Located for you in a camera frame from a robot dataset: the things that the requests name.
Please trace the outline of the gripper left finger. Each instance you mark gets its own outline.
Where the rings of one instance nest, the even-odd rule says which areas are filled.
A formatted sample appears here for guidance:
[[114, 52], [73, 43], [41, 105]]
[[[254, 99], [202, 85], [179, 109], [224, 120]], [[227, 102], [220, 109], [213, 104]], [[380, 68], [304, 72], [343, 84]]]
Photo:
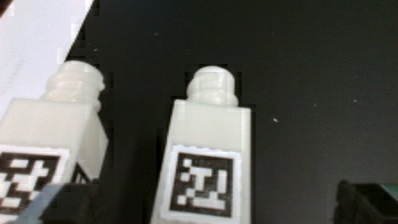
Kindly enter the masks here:
[[94, 224], [94, 184], [48, 184], [16, 224]]

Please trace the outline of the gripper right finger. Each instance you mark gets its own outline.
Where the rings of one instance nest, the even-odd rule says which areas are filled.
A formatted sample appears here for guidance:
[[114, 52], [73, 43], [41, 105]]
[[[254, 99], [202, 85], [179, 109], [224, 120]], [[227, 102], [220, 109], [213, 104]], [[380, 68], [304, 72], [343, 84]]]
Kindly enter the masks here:
[[398, 184], [341, 181], [336, 224], [398, 224]]

